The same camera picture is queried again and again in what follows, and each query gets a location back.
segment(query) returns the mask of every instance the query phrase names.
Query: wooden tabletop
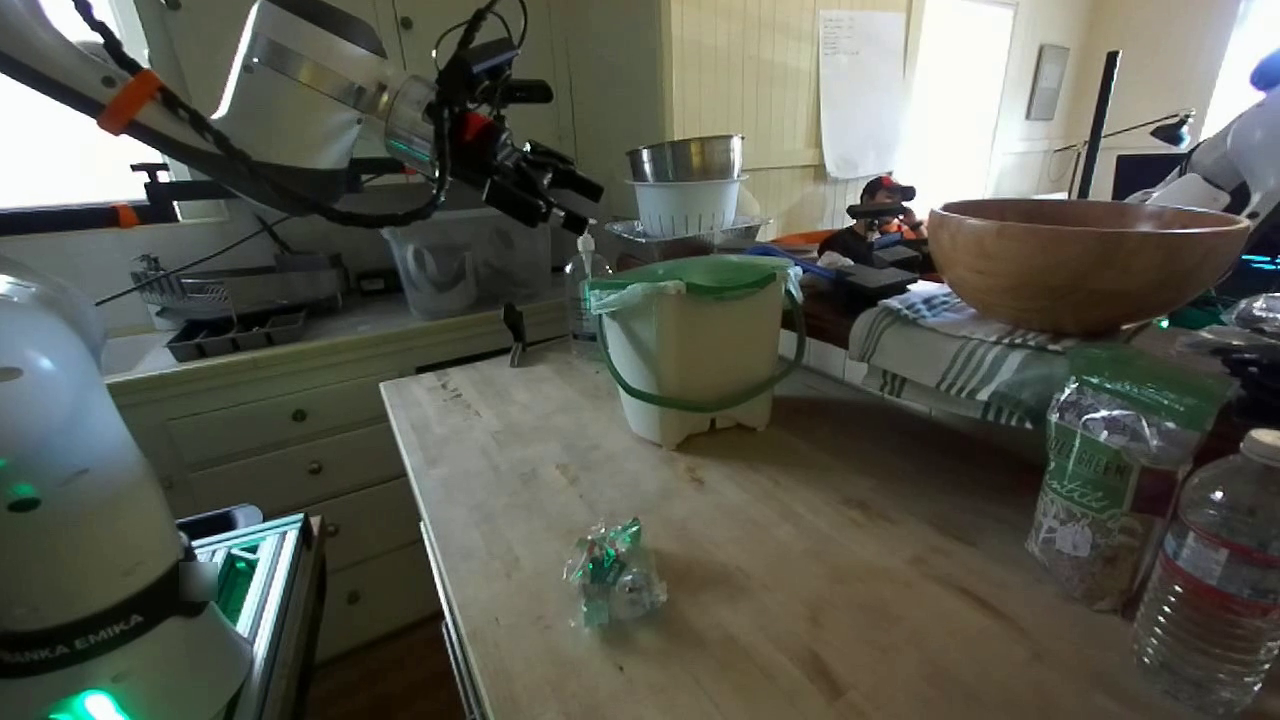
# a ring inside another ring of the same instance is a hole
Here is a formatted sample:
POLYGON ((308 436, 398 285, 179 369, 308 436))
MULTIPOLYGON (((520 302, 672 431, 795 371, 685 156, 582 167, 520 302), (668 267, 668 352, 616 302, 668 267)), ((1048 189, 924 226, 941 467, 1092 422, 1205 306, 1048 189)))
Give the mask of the wooden tabletop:
POLYGON ((1176 717, 1130 626, 1029 558, 1029 462, 812 371, 767 431, 680 451, 561 346, 391 378, 385 405, 488 717, 1176 717), (563 565, 623 515, 668 603, 596 636, 563 565))

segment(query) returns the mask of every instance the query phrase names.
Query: white container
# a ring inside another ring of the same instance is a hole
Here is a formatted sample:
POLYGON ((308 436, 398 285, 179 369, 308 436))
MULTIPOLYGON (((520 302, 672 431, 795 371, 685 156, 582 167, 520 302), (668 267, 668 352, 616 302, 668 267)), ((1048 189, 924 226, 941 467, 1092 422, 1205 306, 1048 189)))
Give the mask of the white container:
POLYGON ((788 267, 687 254, 588 285, 609 371, 635 436, 675 449, 713 427, 767 427, 788 267))
POLYGON ((718 240, 738 218, 739 181, 668 181, 635 185, 645 237, 710 237, 718 240))
POLYGON ((557 222, 525 226, 493 206, 385 226, 404 298, 427 321, 540 294, 554 285, 554 237, 557 222))

